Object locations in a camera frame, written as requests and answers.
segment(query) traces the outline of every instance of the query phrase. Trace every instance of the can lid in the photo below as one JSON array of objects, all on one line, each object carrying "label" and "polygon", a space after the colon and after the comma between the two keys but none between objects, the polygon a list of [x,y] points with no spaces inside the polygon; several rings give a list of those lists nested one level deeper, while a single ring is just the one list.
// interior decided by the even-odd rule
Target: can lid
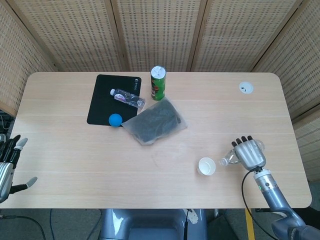
[{"label": "can lid", "polygon": [[166,76],[166,70],[163,66],[154,66],[151,70],[151,76],[155,79],[163,79]]}]

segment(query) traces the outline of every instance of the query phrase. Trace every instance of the plastic water bottle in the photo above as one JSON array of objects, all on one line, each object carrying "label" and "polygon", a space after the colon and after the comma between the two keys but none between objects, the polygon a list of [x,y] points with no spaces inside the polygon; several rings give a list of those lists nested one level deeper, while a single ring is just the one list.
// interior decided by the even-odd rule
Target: plastic water bottle
[{"label": "plastic water bottle", "polygon": [[122,89],[111,89],[110,95],[113,96],[114,99],[138,109],[142,109],[146,103],[146,100],[143,98]]},{"label": "plastic water bottle", "polygon": [[[256,144],[258,145],[258,147],[260,148],[261,151],[265,150],[265,145],[264,145],[264,143],[262,141],[255,139],[255,142],[256,142]],[[220,160],[220,164],[222,166],[228,166],[230,164],[238,164],[238,163],[241,163],[241,161],[237,158],[234,148],[232,148],[225,155],[225,157],[221,158],[221,160]]]}]

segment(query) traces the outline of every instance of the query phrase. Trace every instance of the pringles can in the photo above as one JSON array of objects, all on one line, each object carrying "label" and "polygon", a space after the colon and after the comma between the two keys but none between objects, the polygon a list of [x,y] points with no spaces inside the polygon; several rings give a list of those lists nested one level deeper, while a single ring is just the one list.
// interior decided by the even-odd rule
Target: pringles can
[{"label": "pringles can", "polygon": [[154,100],[165,97],[166,69],[163,66],[155,66],[151,70],[151,96]]}]

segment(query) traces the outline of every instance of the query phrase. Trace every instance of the robotic hand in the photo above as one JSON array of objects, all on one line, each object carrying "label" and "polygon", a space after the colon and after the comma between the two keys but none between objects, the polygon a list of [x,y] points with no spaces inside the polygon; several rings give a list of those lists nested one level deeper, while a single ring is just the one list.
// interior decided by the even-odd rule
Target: robotic hand
[{"label": "robotic hand", "polygon": [[19,139],[20,135],[17,135],[7,141],[3,137],[0,141],[0,203],[4,202],[9,194],[30,188],[38,179],[33,177],[26,184],[12,186],[20,152],[28,141],[27,138],[23,138],[18,142]]},{"label": "robotic hand", "polygon": [[266,157],[258,142],[251,136],[237,138],[232,142],[234,154],[238,162],[249,173],[254,172],[254,179],[259,186],[267,204],[272,212],[281,212],[286,217],[272,223],[272,230],[280,240],[315,240],[320,239],[320,230],[308,226],[290,207],[284,195],[280,191],[276,181],[269,170],[264,169]]}]

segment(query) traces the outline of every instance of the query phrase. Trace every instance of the bottle label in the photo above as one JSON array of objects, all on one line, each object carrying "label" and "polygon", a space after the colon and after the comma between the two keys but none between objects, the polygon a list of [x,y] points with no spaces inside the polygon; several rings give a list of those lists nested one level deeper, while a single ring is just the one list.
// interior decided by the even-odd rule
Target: bottle label
[{"label": "bottle label", "polygon": [[114,95],[114,99],[116,99],[116,100],[118,100],[118,101],[121,101],[121,102],[126,102],[126,98],[123,96],[123,95],[121,95],[121,94],[116,94],[116,95]]}]

